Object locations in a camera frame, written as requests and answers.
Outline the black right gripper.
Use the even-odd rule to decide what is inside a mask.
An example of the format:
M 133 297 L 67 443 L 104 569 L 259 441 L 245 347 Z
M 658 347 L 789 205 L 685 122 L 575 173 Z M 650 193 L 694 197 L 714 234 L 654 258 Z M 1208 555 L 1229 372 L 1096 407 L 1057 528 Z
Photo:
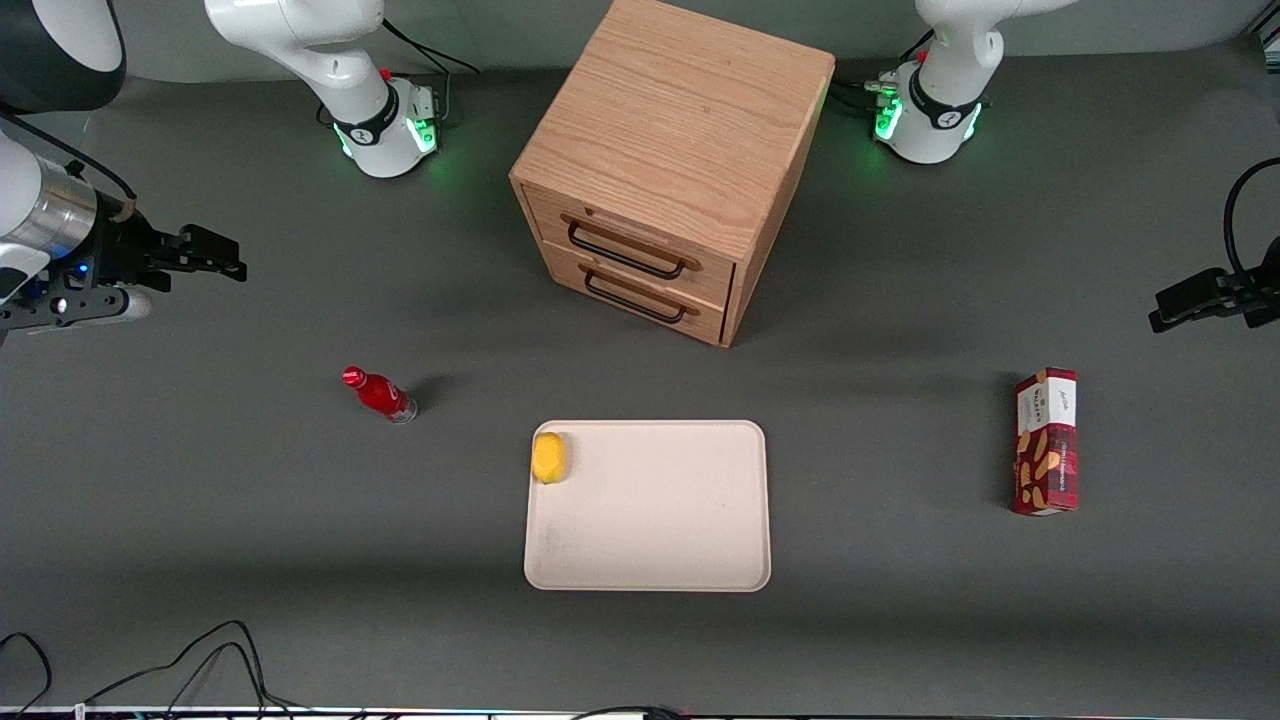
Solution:
M 209 258 L 238 258 L 239 245 L 201 225 L 183 225 L 177 234 L 156 231 L 140 213 L 115 222 L 108 213 L 96 219 L 87 238 L 72 254 L 72 266 L 91 286 L 138 284 L 159 292 L 172 288 L 173 273 L 212 273 L 234 282 L 246 282 L 248 270 L 241 263 Z

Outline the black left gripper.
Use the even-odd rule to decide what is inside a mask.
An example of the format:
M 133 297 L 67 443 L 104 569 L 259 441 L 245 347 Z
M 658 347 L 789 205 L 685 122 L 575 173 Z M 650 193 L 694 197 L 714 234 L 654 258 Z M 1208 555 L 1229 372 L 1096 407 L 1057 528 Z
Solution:
M 1260 265 L 1204 269 L 1183 281 L 1184 290 L 1166 290 L 1155 296 L 1156 309 L 1148 323 L 1156 334 L 1189 322 L 1243 315 L 1245 325 L 1258 329 L 1279 320 L 1279 245 L 1276 236 Z

